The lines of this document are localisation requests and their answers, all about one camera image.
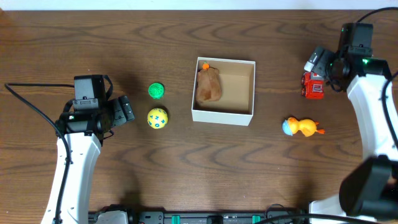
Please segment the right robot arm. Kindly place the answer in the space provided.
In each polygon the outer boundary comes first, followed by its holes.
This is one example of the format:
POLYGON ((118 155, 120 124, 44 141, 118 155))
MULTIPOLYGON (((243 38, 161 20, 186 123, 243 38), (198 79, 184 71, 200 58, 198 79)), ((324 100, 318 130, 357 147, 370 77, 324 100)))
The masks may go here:
POLYGON ((304 66, 337 92, 346 92, 360 130, 363 162, 338 195, 313 201, 309 212, 363 220, 397 219, 397 111, 388 63, 373 57, 373 25, 346 23, 338 50, 318 46, 304 66))

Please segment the red toy fire truck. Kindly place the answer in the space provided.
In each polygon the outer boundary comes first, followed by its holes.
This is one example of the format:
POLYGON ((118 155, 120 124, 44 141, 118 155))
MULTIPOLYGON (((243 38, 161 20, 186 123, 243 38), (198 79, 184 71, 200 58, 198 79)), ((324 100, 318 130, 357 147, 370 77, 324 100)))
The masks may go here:
POLYGON ((314 72, 305 72, 301 78, 301 95, 311 100, 321 100, 324 97, 324 79, 314 72))

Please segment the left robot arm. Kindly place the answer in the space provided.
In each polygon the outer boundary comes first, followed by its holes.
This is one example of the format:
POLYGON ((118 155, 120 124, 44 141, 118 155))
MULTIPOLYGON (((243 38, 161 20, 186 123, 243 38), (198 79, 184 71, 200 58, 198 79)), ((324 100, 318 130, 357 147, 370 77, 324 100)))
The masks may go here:
POLYGON ((74 78, 75 97, 55 122, 57 165, 42 223, 89 221, 93 173, 106 134, 135 118, 128 98, 112 99, 107 83, 107 75, 74 78))

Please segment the brown plush toy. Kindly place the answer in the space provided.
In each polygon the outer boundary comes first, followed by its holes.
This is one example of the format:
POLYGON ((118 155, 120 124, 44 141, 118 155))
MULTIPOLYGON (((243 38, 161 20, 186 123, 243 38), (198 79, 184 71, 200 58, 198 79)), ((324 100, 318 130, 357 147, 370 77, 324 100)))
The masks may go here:
POLYGON ((219 101, 221 96, 219 70, 211 67, 208 62, 204 62, 197 73, 196 101, 201 104, 219 101))

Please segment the yellow rubber duck toy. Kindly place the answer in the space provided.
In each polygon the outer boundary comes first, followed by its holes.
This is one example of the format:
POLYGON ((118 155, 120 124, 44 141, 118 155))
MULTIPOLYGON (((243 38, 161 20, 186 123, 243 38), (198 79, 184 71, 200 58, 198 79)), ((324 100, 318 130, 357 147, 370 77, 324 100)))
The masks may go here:
POLYGON ((282 123, 282 130, 286 135, 293 136, 297 132, 301 132, 305 137, 310 137, 315 133, 324 134, 324 129, 318 129, 319 122, 311 119, 297 120, 289 117, 282 123))

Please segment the green round toy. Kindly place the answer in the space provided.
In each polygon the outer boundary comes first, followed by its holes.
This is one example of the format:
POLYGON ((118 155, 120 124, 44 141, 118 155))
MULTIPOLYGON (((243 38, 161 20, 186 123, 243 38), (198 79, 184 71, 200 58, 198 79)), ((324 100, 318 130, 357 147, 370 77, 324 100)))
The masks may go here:
POLYGON ((165 89, 161 83, 152 83, 148 87, 148 94, 155 100, 161 99, 164 96, 165 89))

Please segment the yellow ball blue letters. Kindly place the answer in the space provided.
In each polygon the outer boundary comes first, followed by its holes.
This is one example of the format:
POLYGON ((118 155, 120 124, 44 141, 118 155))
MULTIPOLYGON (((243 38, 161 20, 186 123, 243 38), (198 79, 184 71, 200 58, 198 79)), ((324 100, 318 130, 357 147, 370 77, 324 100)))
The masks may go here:
POLYGON ((154 129, 164 128, 168 123, 168 114, 162 108, 153 108, 147 114, 147 122, 154 129))

